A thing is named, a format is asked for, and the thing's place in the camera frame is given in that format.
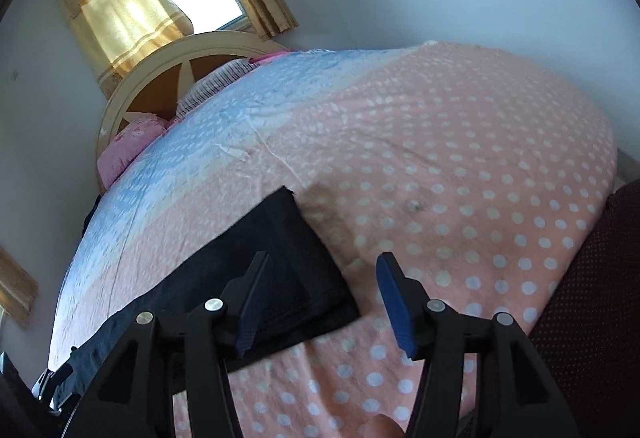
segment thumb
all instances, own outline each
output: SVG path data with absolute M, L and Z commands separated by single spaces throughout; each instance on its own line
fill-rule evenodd
M 364 427 L 364 438 L 403 438 L 404 431 L 391 418 L 375 415 Z

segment silver screw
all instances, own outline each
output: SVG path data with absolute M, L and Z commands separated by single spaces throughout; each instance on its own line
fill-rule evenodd
M 149 324 L 154 319 L 154 315 L 151 312 L 140 312 L 136 316 L 136 322 L 138 324 Z
M 446 308 L 446 304 L 444 304 L 440 299 L 431 299 L 427 303 L 427 308 L 432 312 L 444 312 Z
M 222 299 L 209 299 L 204 303 L 204 309 L 209 312 L 217 312 L 223 305 Z
M 511 326 L 513 324 L 513 317 L 508 313 L 500 312 L 495 318 L 502 326 Z

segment bed sheet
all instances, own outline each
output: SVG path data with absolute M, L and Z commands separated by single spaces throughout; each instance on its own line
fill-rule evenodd
M 500 50 L 451 43 L 295 53 L 154 142 L 98 206 L 61 290 L 49 367 L 285 185 L 363 318 L 231 375 L 245 436 L 406 426 L 421 366 L 376 287 L 392 250 L 432 298 L 535 324 L 612 187 L 610 126 L 580 91 Z M 465 359 L 462 412 L 473 405 Z M 188 436 L 184 396 L 175 404 Z

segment headboard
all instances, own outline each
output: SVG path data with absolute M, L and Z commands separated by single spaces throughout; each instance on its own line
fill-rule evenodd
M 177 99 L 215 68 L 231 59 L 281 50 L 286 48 L 274 41 L 235 31 L 199 33 L 156 50 L 133 68 L 107 102 L 96 157 L 128 124 L 127 118 L 134 118 L 127 113 L 155 113 L 169 120 L 175 114 Z

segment pink bed sheet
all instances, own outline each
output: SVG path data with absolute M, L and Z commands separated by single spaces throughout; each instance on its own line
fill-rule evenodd
M 104 285 L 123 306 L 268 193 L 294 190 L 363 317 L 231 375 L 247 437 L 354 437 L 376 413 L 406 426 L 421 364 L 396 346 L 377 255 L 392 250 L 432 298 L 475 316 L 508 311 L 529 332 L 615 169 L 609 124 L 580 91 L 500 50 L 449 43 L 296 108 L 252 144 L 129 241 L 117 277 L 89 294 L 106 318 Z M 168 237 L 176 232 L 190 236 Z M 475 366 L 467 357 L 462 412 L 473 406 Z M 186 411 L 178 395 L 181 437 Z

